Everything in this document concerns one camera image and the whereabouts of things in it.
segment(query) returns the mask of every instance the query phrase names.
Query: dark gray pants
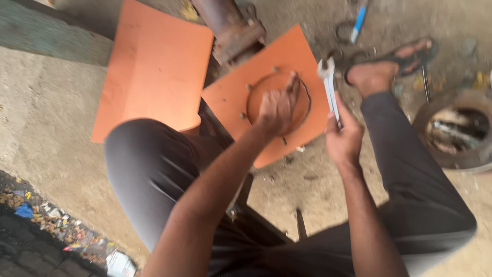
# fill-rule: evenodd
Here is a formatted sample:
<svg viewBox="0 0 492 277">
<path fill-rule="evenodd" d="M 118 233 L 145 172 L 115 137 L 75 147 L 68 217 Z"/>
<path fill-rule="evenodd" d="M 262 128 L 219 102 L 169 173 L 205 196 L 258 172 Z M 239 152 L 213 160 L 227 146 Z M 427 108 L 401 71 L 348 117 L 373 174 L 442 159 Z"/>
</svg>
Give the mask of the dark gray pants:
<svg viewBox="0 0 492 277">
<path fill-rule="evenodd" d="M 419 275 L 469 241 L 476 220 L 390 92 L 368 97 L 361 110 L 390 198 L 379 207 L 380 216 L 410 274 Z M 150 251 L 174 203 L 199 175 L 200 148 L 214 147 L 211 138 L 189 138 L 150 119 L 126 122 L 106 140 L 108 178 Z M 348 223 L 295 244 L 264 248 L 224 217 L 209 275 L 258 265 L 284 276 L 354 275 Z"/>
</svg>

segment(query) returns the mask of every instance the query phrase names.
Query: open-end wrench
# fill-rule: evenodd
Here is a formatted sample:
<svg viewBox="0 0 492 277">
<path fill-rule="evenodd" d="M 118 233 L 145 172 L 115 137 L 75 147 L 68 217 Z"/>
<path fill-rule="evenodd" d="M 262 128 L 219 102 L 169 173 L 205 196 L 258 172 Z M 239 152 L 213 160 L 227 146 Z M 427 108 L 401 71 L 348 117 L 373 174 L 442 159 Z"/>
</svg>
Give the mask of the open-end wrench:
<svg viewBox="0 0 492 277">
<path fill-rule="evenodd" d="M 335 74 L 335 59 L 330 56 L 324 65 L 323 59 L 318 63 L 318 76 L 325 84 L 326 97 L 330 105 L 330 112 L 335 112 L 335 117 L 338 122 L 338 127 L 341 128 L 340 115 L 338 114 L 337 101 L 335 100 L 335 86 L 333 84 L 333 76 Z"/>
</svg>

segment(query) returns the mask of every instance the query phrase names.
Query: orange metal plate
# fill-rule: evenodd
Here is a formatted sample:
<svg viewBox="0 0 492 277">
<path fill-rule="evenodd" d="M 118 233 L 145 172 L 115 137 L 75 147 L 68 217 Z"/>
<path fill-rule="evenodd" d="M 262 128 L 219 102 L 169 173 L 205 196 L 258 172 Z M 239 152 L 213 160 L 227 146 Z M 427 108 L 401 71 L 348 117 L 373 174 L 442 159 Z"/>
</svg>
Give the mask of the orange metal plate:
<svg viewBox="0 0 492 277">
<path fill-rule="evenodd" d="M 301 27 L 298 24 L 295 25 L 244 65 L 236 68 L 202 92 L 203 99 L 214 114 L 231 136 L 238 140 L 251 127 L 251 114 L 248 115 L 249 120 L 241 119 L 240 116 L 241 113 L 247 113 L 248 89 L 246 85 L 257 84 L 262 78 L 273 73 L 273 67 L 279 68 L 280 72 L 297 71 L 309 89 L 312 106 L 304 124 L 298 130 L 285 136 L 287 145 L 282 143 L 281 138 L 276 138 L 261 152 L 254 162 L 257 168 L 282 158 L 294 151 L 297 146 L 308 143 L 323 133 L 326 126 L 326 115 L 330 108 L 325 87 L 316 73 L 317 62 Z M 275 85 L 284 87 L 285 83 L 275 81 Z M 302 113 L 306 105 L 302 93 L 301 91 L 298 102 L 300 107 L 296 106 L 296 111 L 299 113 Z M 250 102 L 249 105 L 259 106 L 258 101 L 261 101 L 260 97 L 251 97 L 251 102 L 255 104 Z"/>
<path fill-rule="evenodd" d="M 192 129 L 212 50 L 209 28 L 135 0 L 123 4 L 97 112 L 93 142 L 135 118 Z"/>
</svg>

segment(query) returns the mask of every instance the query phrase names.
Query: rusty metal bracket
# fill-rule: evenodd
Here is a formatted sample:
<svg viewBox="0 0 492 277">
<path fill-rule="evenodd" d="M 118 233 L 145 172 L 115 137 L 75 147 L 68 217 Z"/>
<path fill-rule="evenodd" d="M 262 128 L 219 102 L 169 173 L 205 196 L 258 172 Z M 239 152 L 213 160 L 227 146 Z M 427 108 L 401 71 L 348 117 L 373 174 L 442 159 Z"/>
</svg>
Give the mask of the rusty metal bracket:
<svg viewBox="0 0 492 277">
<path fill-rule="evenodd" d="M 263 48 L 266 31 L 253 4 L 246 5 L 245 19 L 234 0 L 192 2 L 215 35 L 213 55 L 220 65 L 234 66 Z"/>
<path fill-rule="evenodd" d="M 215 45 L 213 54 L 221 65 L 230 62 L 255 43 L 264 42 L 267 33 L 261 22 L 250 19 L 248 23 L 240 31 L 232 33 L 228 43 Z"/>
</svg>

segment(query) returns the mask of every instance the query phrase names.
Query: concrete floor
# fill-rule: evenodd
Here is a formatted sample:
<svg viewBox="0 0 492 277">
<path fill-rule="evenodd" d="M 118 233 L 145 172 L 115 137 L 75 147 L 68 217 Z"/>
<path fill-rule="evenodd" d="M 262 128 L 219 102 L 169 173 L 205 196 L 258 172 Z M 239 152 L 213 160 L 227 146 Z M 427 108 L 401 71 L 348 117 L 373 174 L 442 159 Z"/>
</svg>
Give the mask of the concrete floor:
<svg viewBox="0 0 492 277">
<path fill-rule="evenodd" d="M 180 0 L 146 0 L 146 4 L 179 16 Z M 337 22 L 354 18 L 357 8 L 345 0 L 252 0 L 272 41 L 299 22 L 313 54 L 321 58 L 332 47 Z M 120 0 L 54 0 L 62 10 L 103 35 L 114 35 Z M 447 87 L 462 80 L 467 69 L 487 70 L 492 59 L 489 0 L 373 0 L 357 47 L 375 46 L 379 53 L 399 44 L 432 35 L 440 45 L 429 66 L 434 77 L 445 75 Z M 461 41 L 478 39 L 478 62 L 458 56 Z M 148 252 L 127 220 L 109 185 L 102 145 L 90 143 L 105 68 L 0 48 L 0 169 L 29 180 L 40 194 L 73 216 L 113 238 L 144 264 Z M 412 120 L 425 103 L 423 92 L 413 91 L 415 77 L 399 80 L 399 101 Z M 361 99 L 346 86 L 339 88 L 348 106 L 362 121 Z M 343 189 L 338 173 L 325 155 L 323 138 L 307 145 L 305 153 L 289 155 L 256 170 L 249 204 L 294 239 L 294 210 L 303 211 L 308 234 L 346 220 Z M 387 198 L 375 164 L 369 137 L 364 137 L 361 163 L 377 203 Z M 492 264 L 492 174 L 447 173 L 478 220 L 477 237 L 426 276 L 489 276 Z"/>
</svg>

